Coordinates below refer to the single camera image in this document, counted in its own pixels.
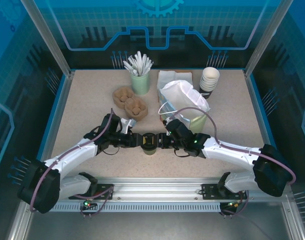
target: green cup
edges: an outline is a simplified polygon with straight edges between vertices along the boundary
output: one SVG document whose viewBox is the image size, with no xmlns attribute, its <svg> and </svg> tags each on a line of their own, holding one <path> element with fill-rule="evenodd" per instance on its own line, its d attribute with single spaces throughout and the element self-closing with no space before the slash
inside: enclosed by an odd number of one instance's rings
<svg viewBox="0 0 305 240">
<path fill-rule="evenodd" d="M 134 76 L 131 77 L 131 87 L 135 94 L 137 95 L 145 95 L 149 91 L 150 87 L 150 78 L 149 73 L 144 76 Z"/>
</svg>

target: enclosure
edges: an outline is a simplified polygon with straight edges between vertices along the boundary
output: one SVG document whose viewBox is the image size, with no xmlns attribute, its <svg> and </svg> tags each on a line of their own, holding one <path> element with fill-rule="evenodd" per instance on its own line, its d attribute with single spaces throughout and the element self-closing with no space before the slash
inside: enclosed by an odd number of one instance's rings
<svg viewBox="0 0 305 240">
<path fill-rule="evenodd" d="M 74 170 L 117 187 L 108 209 L 83 219 L 82 201 L 65 199 L 31 213 L 17 197 L 27 163 L 71 148 L 111 108 L 126 117 L 112 93 L 130 85 L 122 61 L 137 51 L 154 64 L 133 132 L 165 131 L 160 70 L 191 72 L 198 89 L 215 67 L 219 138 L 276 147 L 296 182 L 281 197 L 251 191 L 242 217 L 224 219 L 197 190 L 240 167 L 121 149 Z M 305 0 L 0 0 L 0 240 L 82 238 L 305 240 Z"/>
</svg>

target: small cup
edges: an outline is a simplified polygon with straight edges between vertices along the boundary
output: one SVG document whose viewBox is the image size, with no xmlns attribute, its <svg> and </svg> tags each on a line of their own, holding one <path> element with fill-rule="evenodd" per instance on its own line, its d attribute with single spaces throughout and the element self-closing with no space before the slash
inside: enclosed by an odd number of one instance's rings
<svg viewBox="0 0 305 240">
<path fill-rule="evenodd" d="M 214 67 L 206 67 L 202 71 L 202 78 L 206 82 L 217 82 L 220 77 L 219 71 Z"/>
<path fill-rule="evenodd" d="M 142 137 L 143 137 L 143 144 L 141 145 L 141 148 L 143 152 L 147 155 L 155 154 L 157 150 L 157 142 L 155 142 L 156 135 L 148 132 L 142 135 Z"/>
<path fill-rule="evenodd" d="M 145 95 L 149 91 L 150 78 L 149 73 L 144 76 L 134 76 L 130 75 L 131 87 L 135 94 Z"/>
<path fill-rule="evenodd" d="M 217 83 L 214 83 L 214 84 L 209 84 L 209 83 L 206 83 L 206 82 L 200 82 L 200 86 L 202 86 L 203 88 L 214 88 L 216 87 Z"/>
<path fill-rule="evenodd" d="M 212 94 L 213 90 L 208 91 L 208 90 L 203 90 L 201 87 L 199 87 L 199 92 L 203 96 L 204 99 L 208 99 L 210 95 Z"/>
<path fill-rule="evenodd" d="M 203 76 L 201 76 L 200 81 L 203 83 L 214 84 L 218 82 L 218 79 L 205 79 Z"/>
</svg>

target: glass panel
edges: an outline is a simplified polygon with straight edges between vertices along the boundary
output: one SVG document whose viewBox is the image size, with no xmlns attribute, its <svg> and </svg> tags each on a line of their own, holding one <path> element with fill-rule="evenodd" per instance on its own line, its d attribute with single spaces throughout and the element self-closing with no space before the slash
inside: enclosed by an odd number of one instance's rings
<svg viewBox="0 0 305 240">
<path fill-rule="evenodd" d="M 21 156 L 35 159 L 62 73 L 26 10 L 0 1 L 0 239 L 16 213 Z"/>
<path fill-rule="evenodd" d="M 37 0 L 71 68 L 244 68 L 280 0 Z"/>
<path fill-rule="evenodd" d="M 297 175 L 297 183 L 292 189 L 294 193 L 303 192 L 305 189 L 305 0 L 293 1 L 254 69 L 253 76 L 275 144 Z"/>
</svg>

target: light green container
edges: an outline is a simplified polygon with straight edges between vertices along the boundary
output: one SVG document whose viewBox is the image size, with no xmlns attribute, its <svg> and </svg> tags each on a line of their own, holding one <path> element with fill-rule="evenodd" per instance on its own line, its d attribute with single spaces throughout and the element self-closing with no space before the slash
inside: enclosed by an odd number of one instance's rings
<svg viewBox="0 0 305 240">
<path fill-rule="evenodd" d="M 131 87 L 135 94 L 137 95 L 145 95 L 149 91 L 149 87 L 151 85 L 149 73 L 144 76 L 134 76 L 131 77 Z"/>
<path fill-rule="evenodd" d="M 192 131 L 192 133 L 194 134 L 202 133 L 206 119 L 206 115 L 196 117 L 190 122 L 189 130 Z"/>
</svg>

